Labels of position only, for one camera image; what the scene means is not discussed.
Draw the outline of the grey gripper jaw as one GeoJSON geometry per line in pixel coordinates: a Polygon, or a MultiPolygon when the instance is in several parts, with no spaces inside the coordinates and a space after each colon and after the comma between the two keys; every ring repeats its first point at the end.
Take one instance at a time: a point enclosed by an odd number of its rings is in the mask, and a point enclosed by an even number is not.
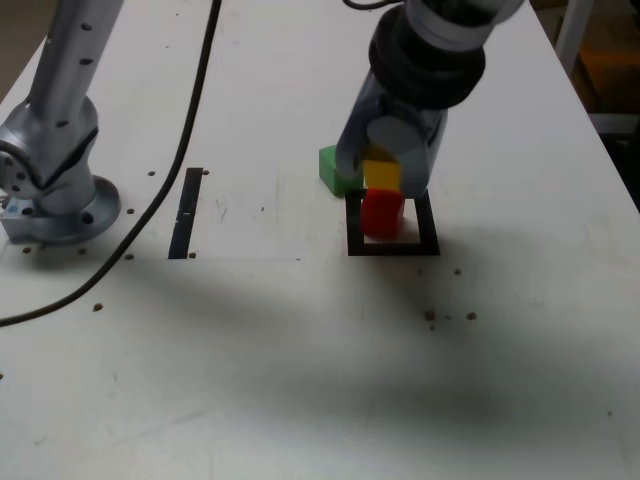
{"type": "Polygon", "coordinates": [[[446,110],[398,107],[371,120],[366,159],[390,163],[398,171],[396,183],[404,196],[424,196],[447,119],[446,110]]]}
{"type": "Polygon", "coordinates": [[[375,75],[368,72],[336,145],[336,168],[344,178],[352,179],[360,172],[361,158],[369,145],[367,127],[381,116],[383,95],[384,88],[375,75]]]}

